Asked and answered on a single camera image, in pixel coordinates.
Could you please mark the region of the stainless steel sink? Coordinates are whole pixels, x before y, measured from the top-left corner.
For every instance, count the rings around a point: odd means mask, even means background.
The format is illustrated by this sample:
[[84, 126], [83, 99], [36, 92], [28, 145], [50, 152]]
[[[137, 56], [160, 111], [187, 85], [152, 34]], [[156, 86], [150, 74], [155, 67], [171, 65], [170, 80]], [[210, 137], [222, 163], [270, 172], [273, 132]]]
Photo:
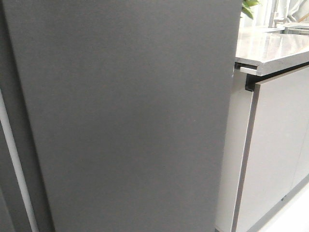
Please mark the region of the stainless steel sink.
[[276, 34], [293, 34], [293, 35], [308, 35], [309, 34], [309, 23], [288, 23], [280, 27], [274, 28], [268, 33]]

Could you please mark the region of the grey kitchen base cabinet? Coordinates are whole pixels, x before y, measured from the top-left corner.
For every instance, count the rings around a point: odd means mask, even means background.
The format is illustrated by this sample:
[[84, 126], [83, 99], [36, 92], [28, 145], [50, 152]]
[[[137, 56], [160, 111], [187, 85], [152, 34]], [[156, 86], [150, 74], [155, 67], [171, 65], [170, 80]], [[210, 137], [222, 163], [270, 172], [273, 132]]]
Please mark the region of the grey kitchen base cabinet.
[[215, 220], [250, 232], [309, 174], [309, 68], [235, 71]]

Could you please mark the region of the dark grey fridge body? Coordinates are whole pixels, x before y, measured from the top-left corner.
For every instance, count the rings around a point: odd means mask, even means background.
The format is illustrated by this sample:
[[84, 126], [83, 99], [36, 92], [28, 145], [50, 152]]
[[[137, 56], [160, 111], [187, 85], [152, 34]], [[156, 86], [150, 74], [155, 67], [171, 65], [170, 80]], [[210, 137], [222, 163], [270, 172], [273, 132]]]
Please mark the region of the dark grey fridge body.
[[55, 230], [32, 136], [4, 7], [0, 7], [0, 89], [10, 126], [16, 174], [30, 225], [35, 232]]

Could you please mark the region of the green leafy potted plant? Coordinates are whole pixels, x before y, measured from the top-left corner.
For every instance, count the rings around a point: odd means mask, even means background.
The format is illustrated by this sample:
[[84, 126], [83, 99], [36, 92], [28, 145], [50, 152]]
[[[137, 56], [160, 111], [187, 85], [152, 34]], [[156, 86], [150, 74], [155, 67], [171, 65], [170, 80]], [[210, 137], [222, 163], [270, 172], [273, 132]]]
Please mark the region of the green leafy potted plant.
[[259, 0], [243, 0], [241, 6], [241, 12], [246, 15], [249, 19], [253, 20], [252, 7], [259, 5]]

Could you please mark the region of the chrome kitchen faucet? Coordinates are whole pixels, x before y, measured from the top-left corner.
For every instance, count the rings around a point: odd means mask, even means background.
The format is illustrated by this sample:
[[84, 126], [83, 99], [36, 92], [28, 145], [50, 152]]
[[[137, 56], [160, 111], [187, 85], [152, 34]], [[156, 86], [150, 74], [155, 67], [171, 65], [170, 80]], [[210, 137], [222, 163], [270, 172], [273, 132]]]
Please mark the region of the chrome kitchen faucet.
[[288, 0], [272, 0], [268, 27], [276, 28], [278, 24], [284, 24], [287, 18], [288, 8]]

